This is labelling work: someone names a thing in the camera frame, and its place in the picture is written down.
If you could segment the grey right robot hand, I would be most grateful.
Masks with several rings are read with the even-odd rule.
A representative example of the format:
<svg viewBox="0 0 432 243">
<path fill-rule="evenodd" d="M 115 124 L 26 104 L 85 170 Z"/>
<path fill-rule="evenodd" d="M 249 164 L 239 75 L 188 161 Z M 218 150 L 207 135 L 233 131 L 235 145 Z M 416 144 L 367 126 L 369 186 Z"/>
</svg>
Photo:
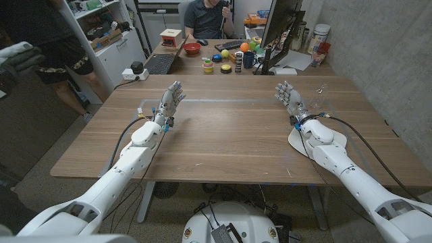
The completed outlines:
<svg viewBox="0 0 432 243">
<path fill-rule="evenodd" d="M 286 107 L 290 115 L 290 124 L 292 126 L 295 124 L 303 124 L 304 120 L 311 116 L 300 93 L 287 81 L 283 84 L 279 83 L 275 87 L 275 90 L 275 98 L 281 101 Z"/>
</svg>

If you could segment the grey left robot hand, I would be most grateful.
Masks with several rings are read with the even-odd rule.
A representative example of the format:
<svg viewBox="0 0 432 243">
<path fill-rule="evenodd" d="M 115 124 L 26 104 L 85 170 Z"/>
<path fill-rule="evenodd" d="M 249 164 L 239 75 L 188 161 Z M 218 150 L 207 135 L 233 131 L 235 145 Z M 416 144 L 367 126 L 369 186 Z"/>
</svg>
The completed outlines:
<svg viewBox="0 0 432 243">
<path fill-rule="evenodd" d="M 179 103 L 186 95 L 182 94 L 182 84 L 175 81 L 161 97 L 153 121 L 160 126 L 164 125 L 169 117 L 173 117 Z"/>
</svg>

